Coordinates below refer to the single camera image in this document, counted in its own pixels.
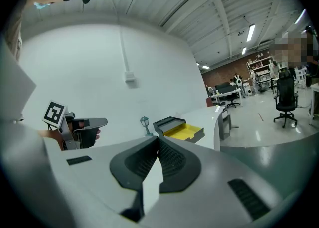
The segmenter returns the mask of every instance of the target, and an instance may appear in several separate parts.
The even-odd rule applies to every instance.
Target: hand
[[[72,123],[68,123],[68,126],[69,126],[69,130],[70,132],[73,134],[73,128],[72,128]],[[83,122],[79,122],[79,126],[80,128],[83,128],[84,127],[84,123]],[[97,131],[96,133],[96,137],[95,139],[98,140],[100,138],[100,136],[98,134],[100,134],[100,130]],[[41,137],[44,137],[44,138],[53,138],[55,139],[59,146],[60,146],[60,149],[63,151],[63,138],[62,138],[62,135],[60,134],[60,132],[58,130],[42,130],[42,131],[38,131],[38,134],[41,136]]]

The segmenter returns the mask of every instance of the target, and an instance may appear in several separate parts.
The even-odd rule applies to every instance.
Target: shelf
[[[266,74],[268,74],[268,73],[270,73],[270,71],[269,72],[266,72],[266,73],[263,73],[263,74],[256,74],[257,76],[263,76],[263,75],[266,75]]]
[[[248,63],[248,65],[255,64],[255,63],[258,63],[258,62],[260,62],[260,61],[264,61],[264,60],[270,59],[270,58],[271,58],[271,56],[268,56],[268,57],[263,58],[263,59],[260,59],[260,60],[258,60],[258,61],[255,61],[255,62],[252,62],[252,63]]]
[[[265,80],[263,80],[263,81],[259,81],[259,83],[263,83],[263,82],[267,82],[267,81],[269,81],[270,79],[265,79]]]
[[[269,67],[269,64],[267,64],[267,65],[264,65],[264,66],[261,66],[261,67],[259,67],[259,68],[255,68],[255,69],[254,69],[254,71],[255,71],[255,70],[259,70],[259,69],[262,69],[262,68],[265,68],[265,67]]]

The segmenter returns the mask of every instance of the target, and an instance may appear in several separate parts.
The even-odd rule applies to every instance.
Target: small lamp
[[[142,116],[142,118],[140,119],[140,122],[141,122],[142,126],[145,127],[145,129],[146,129],[145,136],[153,136],[153,133],[151,133],[148,129],[149,119],[146,116]]]

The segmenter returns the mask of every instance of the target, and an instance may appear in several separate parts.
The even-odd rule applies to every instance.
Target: white wall
[[[143,136],[143,115],[153,131],[155,121],[206,106],[207,93],[188,45],[144,23],[121,21],[134,83],[124,81],[114,23],[72,25],[24,41],[20,64],[37,84],[23,111],[25,124],[46,129],[41,119],[53,99],[67,104],[77,118],[107,118],[100,146]]]

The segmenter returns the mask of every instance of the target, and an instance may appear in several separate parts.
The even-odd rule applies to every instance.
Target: brick wall
[[[256,55],[259,53],[263,53],[264,58],[268,56],[267,50],[263,50],[202,74],[205,85],[214,87],[224,82],[230,82],[229,80],[234,77],[235,73],[242,76],[243,80],[248,79],[250,75],[246,63],[248,59],[256,60]]]

